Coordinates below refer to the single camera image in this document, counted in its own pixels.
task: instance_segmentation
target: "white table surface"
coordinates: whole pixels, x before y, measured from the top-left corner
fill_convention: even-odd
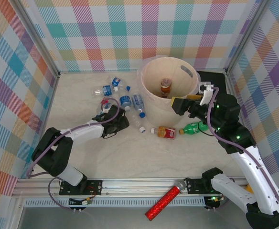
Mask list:
[[[135,86],[135,71],[62,74],[46,128],[72,128],[94,117],[101,99],[92,99],[90,88],[106,85],[108,75]],[[196,121],[185,114],[175,127],[179,130]],[[195,177],[213,167],[228,176],[243,176],[216,138],[177,133],[174,140],[162,139],[150,133],[153,126],[147,120],[145,127],[143,134],[130,126],[110,139],[93,139],[73,147],[69,163],[92,178]],[[36,166],[34,174],[42,171]]]

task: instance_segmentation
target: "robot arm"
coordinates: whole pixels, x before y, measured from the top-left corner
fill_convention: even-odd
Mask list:
[[[72,148],[94,138],[105,138],[107,135],[116,135],[118,131],[127,128],[129,122],[125,116],[125,111],[121,108],[119,108],[117,116],[112,121],[105,123],[105,121],[113,118],[116,113],[117,106],[112,105],[108,113],[94,117],[87,124],[80,126],[76,130],[49,128],[33,152],[32,160],[37,160],[56,138],[61,137],[54,147],[50,148],[41,157],[37,164],[51,176],[59,177],[70,185],[79,187],[80,193],[82,193],[86,188],[87,177],[68,164]],[[68,131],[70,133],[62,137],[62,134]]]
[[[209,88],[206,88],[204,93],[210,94]],[[183,115],[187,111],[190,118],[197,117],[205,124],[208,107],[206,102],[190,99],[173,98],[172,101],[172,108],[177,114]],[[239,112],[240,106],[234,96],[220,94],[211,110],[210,124],[216,131],[218,143],[238,163],[254,194],[238,187],[219,169],[205,172],[208,174],[205,179],[210,180],[216,191],[223,193],[246,213],[247,220],[254,229],[274,229],[279,226],[279,201],[275,196],[275,192],[279,195],[279,188],[264,167],[251,133],[238,122]],[[236,143],[246,151],[228,142]]]

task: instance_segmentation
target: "bottle cap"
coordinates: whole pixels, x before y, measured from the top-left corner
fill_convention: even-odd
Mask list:
[[[139,114],[139,116],[140,116],[141,118],[144,118],[144,117],[146,117],[146,114],[145,114],[144,112],[141,112],[141,113]]]
[[[145,129],[145,127],[141,127],[140,129],[139,129],[139,131],[141,132],[141,133],[144,133],[145,131],[146,131],[146,129]]]

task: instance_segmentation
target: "plaid wallpaper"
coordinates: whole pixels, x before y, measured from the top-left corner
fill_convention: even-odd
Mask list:
[[[8,0],[0,0],[0,228],[24,177],[55,78]]]
[[[168,55],[223,69],[260,0],[22,0],[63,71],[131,70]]]
[[[279,0],[273,0],[231,79],[263,161],[279,186]]]

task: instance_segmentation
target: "plastic bottle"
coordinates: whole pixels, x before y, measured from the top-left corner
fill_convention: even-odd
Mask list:
[[[111,106],[114,104],[112,101],[107,99],[108,97],[104,97],[103,100],[100,102],[100,104],[97,107],[96,113],[97,115],[102,115],[103,113],[108,113]]]
[[[129,86],[127,86],[126,88],[123,87],[118,88],[120,106],[123,107],[126,111],[129,111],[131,106],[129,90],[130,90]]]
[[[172,86],[172,80],[165,78],[161,81],[161,94],[162,98],[167,98],[168,94],[170,93],[170,89]]]
[[[199,122],[199,128],[202,131],[206,131],[208,130],[208,125],[203,124],[203,122]],[[179,130],[179,133],[181,135],[184,134],[194,135],[197,134],[198,132],[199,132],[198,123],[190,123],[186,125],[186,127],[184,127],[183,129]]]
[[[108,76],[107,77],[107,81],[108,83],[114,87],[114,91],[117,92],[118,88],[126,88],[127,87],[127,83],[124,80],[121,80],[117,77],[114,76]]]
[[[131,125],[135,126],[141,133],[144,133],[146,131],[141,118],[134,109],[130,109],[129,111],[127,111],[126,115]]]
[[[134,109],[138,112],[139,116],[141,118],[146,117],[144,102],[139,92],[134,92],[131,96],[131,99]]]
[[[110,85],[92,87],[91,93],[93,98],[111,96],[114,94],[114,87]]]
[[[158,137],[174,139],[176,136],[176,129],[172,127],[160,126],[159,128],[152,128],[151,133],[158,135]]]

